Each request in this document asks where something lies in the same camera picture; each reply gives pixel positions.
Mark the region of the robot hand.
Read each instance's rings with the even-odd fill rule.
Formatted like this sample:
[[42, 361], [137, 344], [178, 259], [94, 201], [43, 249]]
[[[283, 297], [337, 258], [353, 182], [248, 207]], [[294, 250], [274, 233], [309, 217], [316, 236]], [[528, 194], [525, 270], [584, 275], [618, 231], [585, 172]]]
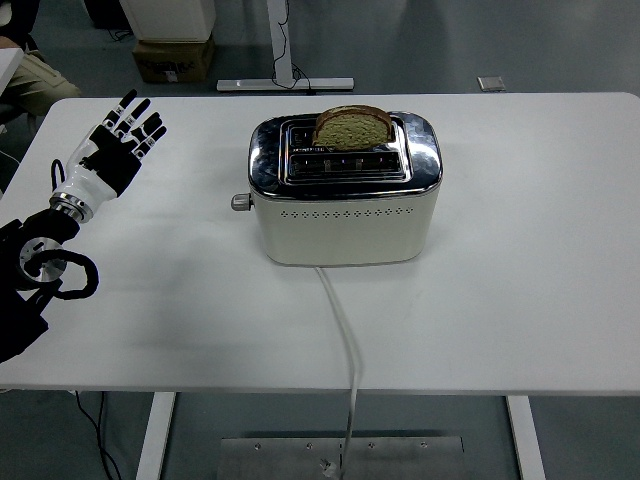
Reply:
[[53, 189], [51, 209], [86, 223], [129, 187], [143, 158], [167, 132], [159, 113], [144, 115], [151, 100], [137, 95], [129, 91], [74, 150], [65, 179]]

